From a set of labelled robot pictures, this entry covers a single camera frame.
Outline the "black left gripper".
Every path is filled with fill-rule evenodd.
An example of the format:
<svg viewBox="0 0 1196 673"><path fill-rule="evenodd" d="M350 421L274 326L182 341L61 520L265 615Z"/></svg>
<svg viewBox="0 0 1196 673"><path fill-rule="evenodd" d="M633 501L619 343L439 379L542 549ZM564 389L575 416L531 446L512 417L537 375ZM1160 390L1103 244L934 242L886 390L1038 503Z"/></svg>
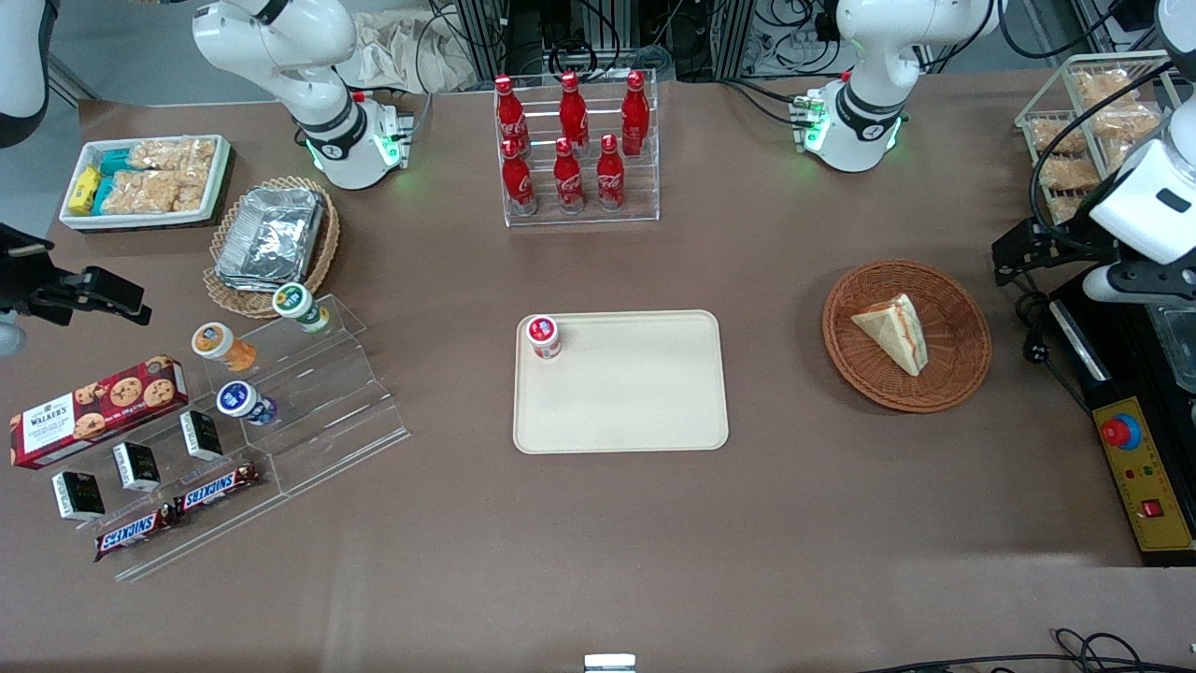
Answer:
<svg viewBox="0 0 1196 673"><path fill-rule="evenodd" d="M1076 263L1111 265L1119 259L1119 241L1096 222L1042 224L1024 219L991 243L997 287L1038 269Z"/></svg>

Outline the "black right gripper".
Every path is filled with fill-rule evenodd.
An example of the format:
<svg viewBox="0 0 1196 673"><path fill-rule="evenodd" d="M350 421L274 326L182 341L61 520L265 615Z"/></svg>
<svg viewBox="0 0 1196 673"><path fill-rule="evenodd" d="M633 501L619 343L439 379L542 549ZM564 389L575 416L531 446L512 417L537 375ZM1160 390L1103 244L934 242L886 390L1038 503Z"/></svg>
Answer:
<svg viewBox="0 0 1196 673"><path fill-rule="evenodd" d="M1 312L69 325L77 311L100 311L138 325L152 320L145 289L118 274L89 265L78 285L51 263L54 243L1 224ZM35 302L42 290L42 304Z"/></svg>

